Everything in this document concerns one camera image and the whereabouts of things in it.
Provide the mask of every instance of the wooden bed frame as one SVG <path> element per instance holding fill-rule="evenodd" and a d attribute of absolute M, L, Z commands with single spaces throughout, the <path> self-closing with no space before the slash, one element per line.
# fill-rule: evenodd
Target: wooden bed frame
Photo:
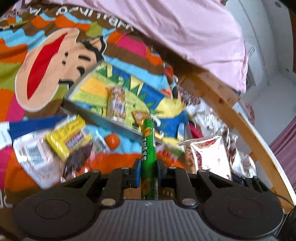
<path fill-rule="evenodd" d="M 250 156 L 254 161 L 260 162 L 272 182 L 271 191 L 296 204 L 296 194 L 280 163 L 244 112 L 240 110 L 239 96 L 209 71 L 189 64 L 167 49 L 159 52 L 174 67 L 179 85 L 193 95 L 202 97 L 230 129 L 235 128 L 239 132 L 252 150 Z M 292 210 L 291 204 L 281 198 L 280 201 L 285 213 Z"/>

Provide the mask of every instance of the orange fabric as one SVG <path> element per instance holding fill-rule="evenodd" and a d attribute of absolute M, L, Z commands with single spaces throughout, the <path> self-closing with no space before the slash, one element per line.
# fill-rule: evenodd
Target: orange fabric
<path fill-rule="evenodd" d="M 36 187 L 37 184 L 26 174 L 12 151 L 5 175 L 5 189 L 19 192 Z"/>
<path fill-rule="evenodd" d="M 36 28 L 44 28 L 46 25 L 51 23 L 51 21 L 46 21 L 40 16 L 36 16 L 33 20 L 31 20 L 31 23 L 36 27 Z"/>
<path fill-rule="evenodd" d="M 117 42 L 122 38 L 122 34 L 118 33 L 117 31 L 114 31 L 110 34 L 109 38 L 107 39 L 107 44 L 117 44 Z"/>
<path fill-rule="evenodd" d="M 8 18 L 6 21 L 8 22 L 8 24 L 16 23 L 15 18 Z"/>
<path fill-rule="evenodd" d="M 102 153 L 90 162 L 90 167 L 92 170 L 100 170 L 102 174 L 108 174 L 116 168 L 132 167 L 137 158 L 141 158 L 141 154 Z"/>
<path fill-rule="evenodd" d="M 0 62 L 2 63 L 22 63 L 27 55 L 26 44 L 7 47 L 4 39 L 0 39 L 0 50 Z"/>
<path fill-rule="evenodd" d="M 10 90 L 0 89 L 0 103 L 1 103 L 0 122 L 6 120 L 6 115 L 10 107 L 10 103 L 13 96 L 14 96 L 14 92 Z"/>
<path fill-rule="evenodd" d="M 83 24 L 83 23 L 73 23 L 64 15 L 61 15 L 55 19 L 55 24 L 58 28 L 78 28 L 82 29 L 83 31 L 87 32 L 90 28 L 90 24 Z"/>
<path fill-rule="evenodd" d="M 87 163 L 80 172 L 81 175 L 84 169 L 100 170 L 102 174 L 109 174 L 112 170 L 120 167 L 132 167 L 135 160 L 141 158 L 141 154 L 117 154 L 117 153 L 100 153 L 95 160 Z M 167 167 L 175 166 L 184 168 L 178 161 L 172 161 L 169 157 L 161 153 L 157 154 L 157 158 L 162 158 Z M 12 152 L 7 165 L 5 176 L 5 189 L 10 192 L 20 192 L 36 187 L 36 183 L 26 174 L 18 163 L 15 153 Z"/>
<path fill-rule="evenodd" d="M 147 53 L 147 59 L 153 64 L 153 65 L 163 65 L 163 60 L 159 56 L 154 56 L 151 54 L 150 50 L 146 48 Z"/>

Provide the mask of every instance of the green sausage stick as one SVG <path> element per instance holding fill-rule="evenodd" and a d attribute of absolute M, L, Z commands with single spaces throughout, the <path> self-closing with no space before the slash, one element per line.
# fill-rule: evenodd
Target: green sausage stick
<path fill-rule="evenodd" d="M 144 120 L 142 132 L 141 198 L 158 199 L 155 129 L 153 121 Z"/>

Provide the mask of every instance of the barcode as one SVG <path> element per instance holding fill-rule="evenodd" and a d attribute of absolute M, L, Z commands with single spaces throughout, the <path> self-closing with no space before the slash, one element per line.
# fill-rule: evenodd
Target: barcode
<path fill-rule="evenodd" d="M 29 160 L 33 165 L 38 165 L 40 163 L 44 163 L 42 155 L 38 146 L 27 147 L 27 153 L 29 155 Z"/>
<path fill-rule="evenodd" d="M 81 131 L 82 131 L 82 133 L 83 133 L 83 135 L 85 137 L 87 137 L 88 135 L 90 135 L 90 132 L 89 132 L 89 130 L 88 130 L 87 127 L 82 128 Z"/>
<path fill-rule="evenodd" d="M 158 199 L 158 179 L 154 178 L 154 199 Z"/>
<path fill-rule="evenodd" d="M 156 148 L 156 143 L 155 143 L 155 129 L 153 128 L 153 145 Z"/>
<path fill-rule="evenodd" d="M 119 102 L 119 101 L 115 101 L 113 109 L 116 110 L 117 112 L 119 112 L 120 114 L 124 113 L 124 105 L 123 103 Z"/>

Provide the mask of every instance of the wooden slat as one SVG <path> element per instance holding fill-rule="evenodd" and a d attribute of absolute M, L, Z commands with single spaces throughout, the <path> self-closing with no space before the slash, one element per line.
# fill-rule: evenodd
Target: wooden slat
<path fill-rule="evenodd" d="M 254 152 L 251 152 L 251 153 L 249 154 L 249 156 L 252 158 L 252 160 L 253 160 L 254 162 L 256 162 L 256 161 L 258 160 L 257 157 L 255 156 Z"/>
<path fill-rule="evenodd" d="M 243 117 L 232 109 L 237 99 L 231 95 L 229 97 L 225 93 L 227 91 L 225 88 L 222 89 L 223 93 L 221 93 L 221 88 L 217 83 L 219 83 L 219 80 L 209 72 L 202 72 L 200 74 L 190 72 L 181 86 L 192 94 L 202 97 L 228 126 L 235 126 L 244 141 L 252 149 L 254 156 L 260 161 L 276 192 L 292 201 L 283 179 L 272 162 L 270 154 L 262 146 L 260 140 Z M 282 206 L 285 212 L 289 212 L 292 209 L 292 206 L 285 201 L 282 201 Z"/>

